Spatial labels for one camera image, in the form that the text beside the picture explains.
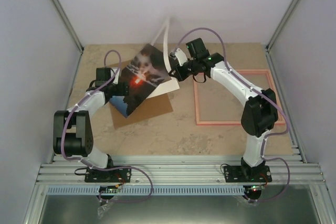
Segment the sunset landscape photo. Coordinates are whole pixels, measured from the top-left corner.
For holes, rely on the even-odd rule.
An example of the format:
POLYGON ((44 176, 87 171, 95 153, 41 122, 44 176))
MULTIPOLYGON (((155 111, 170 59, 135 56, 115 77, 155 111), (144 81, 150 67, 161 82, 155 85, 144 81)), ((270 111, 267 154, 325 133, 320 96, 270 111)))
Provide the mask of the sunset landscape photo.
POLYGON ((147 44, 119 75, 119 82, 129 86, 129 94, 113 96, 110 103, 128 118, 160 84, 169 80, 163 52, 147 44))

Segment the white mat brown backing board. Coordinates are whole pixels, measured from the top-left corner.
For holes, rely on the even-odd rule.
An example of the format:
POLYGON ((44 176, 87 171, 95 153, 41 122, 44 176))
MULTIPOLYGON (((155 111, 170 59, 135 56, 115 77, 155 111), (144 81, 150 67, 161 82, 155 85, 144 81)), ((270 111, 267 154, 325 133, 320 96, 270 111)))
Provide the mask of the white mat brown backing board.
POLYGON ((167 94, 152 98, 148 97, 138 107, 135 107, 134 101, 130 101, 128 104, 124 100, 130 101, 130 97, 113 96, 109 101, 113 127, 115 129, 173 111, 167 94))

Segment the white mat border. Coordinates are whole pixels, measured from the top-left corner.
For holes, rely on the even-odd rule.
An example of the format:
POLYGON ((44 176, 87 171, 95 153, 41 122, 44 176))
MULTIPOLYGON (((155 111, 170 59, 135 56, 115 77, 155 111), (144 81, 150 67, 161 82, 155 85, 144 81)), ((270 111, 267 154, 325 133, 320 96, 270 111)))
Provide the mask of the white mat border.
MULTIPOLYGON (((168 72, 171 71, 171 66, 169 62, 169 54, 168 54, 169 52, 168 51, 169 28, 170 28, 170 17, 168 16, 150 43, 153 46, 157 42, 158 38, 163 34, 163 59, 164 59, 165 67, 168 72)), ((175 78, 171 77, 169 81, 161 83, 148 96, 148 99, 178 90, 179 88, 180 86, 178 84, 178 81, 175 78)))

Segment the pink picture frame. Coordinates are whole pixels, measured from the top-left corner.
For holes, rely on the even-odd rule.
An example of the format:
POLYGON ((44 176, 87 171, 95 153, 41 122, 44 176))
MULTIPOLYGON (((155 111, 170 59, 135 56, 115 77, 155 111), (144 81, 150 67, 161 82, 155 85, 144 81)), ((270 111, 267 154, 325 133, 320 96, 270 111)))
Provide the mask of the pink picture frame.
MULTIPOLYGON (((243 77, 266 90, 277 89, 268 69, 239 69, 243 77)), ((197 125, 240 126, 244 106, 225 87, 213 79, 194 82, 195 114, 197 125)))

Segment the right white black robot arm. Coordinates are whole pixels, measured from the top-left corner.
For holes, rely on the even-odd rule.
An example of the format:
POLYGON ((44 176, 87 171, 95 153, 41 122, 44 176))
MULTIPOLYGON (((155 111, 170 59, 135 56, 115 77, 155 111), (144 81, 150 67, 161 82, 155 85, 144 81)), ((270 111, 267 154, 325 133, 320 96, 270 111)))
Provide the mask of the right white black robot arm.
POLYGON ((265 141, 278 121, 275 92, 262 89, 234 70, 224 55, 210 54, 201 38, 186 44, 190 58, 180 49, 171 53, 170 77, 184 81, 199 73, 223 85, 244 107, 241 125, 247 134, 245 153, 239 167, 241 176, 248 182, 259 177, 265 167, 263 158, 265 141))

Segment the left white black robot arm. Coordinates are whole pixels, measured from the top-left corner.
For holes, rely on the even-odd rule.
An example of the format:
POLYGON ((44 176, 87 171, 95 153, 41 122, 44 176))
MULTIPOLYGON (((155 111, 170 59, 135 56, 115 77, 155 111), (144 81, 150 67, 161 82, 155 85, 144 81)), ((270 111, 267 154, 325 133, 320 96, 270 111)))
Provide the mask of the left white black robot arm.
POLYGON ((74 106, 56 111, 53 124, 53 150, 69 161, 79 161, 97 171, 104 182, 114 178, 115 169, 110 155, 94 146, 91 117, 111 98, 129 94, 127 83, 119 80, 120 68, 96 69, 85 96, 74 106))

